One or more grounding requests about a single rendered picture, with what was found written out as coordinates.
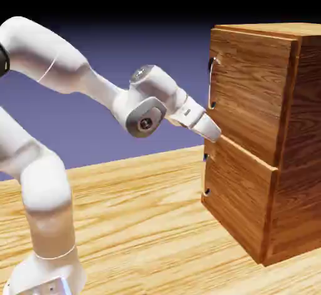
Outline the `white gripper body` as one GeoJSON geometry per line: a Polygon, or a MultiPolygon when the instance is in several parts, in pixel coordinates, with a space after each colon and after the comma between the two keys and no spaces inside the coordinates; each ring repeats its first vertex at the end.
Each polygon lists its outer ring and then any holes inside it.
{"type": "Polygon", "coordinates": [[[221,129],[207,113],[201,116],[191,130],[211,142],[216,142],[221,137],[221,129]]]}

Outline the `tall wooden cabinet door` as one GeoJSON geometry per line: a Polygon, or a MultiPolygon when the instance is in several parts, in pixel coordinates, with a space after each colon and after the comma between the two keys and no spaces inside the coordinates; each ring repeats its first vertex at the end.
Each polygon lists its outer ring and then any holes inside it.
{"type": "Polygon", "coordinates": [[[210,112],[224,136],[270,166],[278,164],[284,99],[297,54],[295,36],[216,27],[210,54],[210,112]]]}

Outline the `short wooden cabinet door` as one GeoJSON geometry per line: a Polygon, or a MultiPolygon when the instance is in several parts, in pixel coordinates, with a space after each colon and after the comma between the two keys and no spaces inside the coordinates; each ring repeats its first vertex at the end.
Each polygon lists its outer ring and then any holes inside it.
{"type": "Polygon", "coordinates": [[[270,192],[278,168],[222,136],[204,143],[208,196],[202,204],[257,263],[263,262],[270,192]]]}

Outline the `wooden cabinet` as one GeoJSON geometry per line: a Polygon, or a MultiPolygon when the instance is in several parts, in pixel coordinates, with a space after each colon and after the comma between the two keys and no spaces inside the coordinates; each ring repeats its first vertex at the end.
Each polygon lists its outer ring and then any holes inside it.
{"type": "Polygon", "coordinates": [[[284,99],[278,168],[270,192],[264,266],[321,248],[321,24],[219,24],[295,36],[297,54],[284,99]]]}

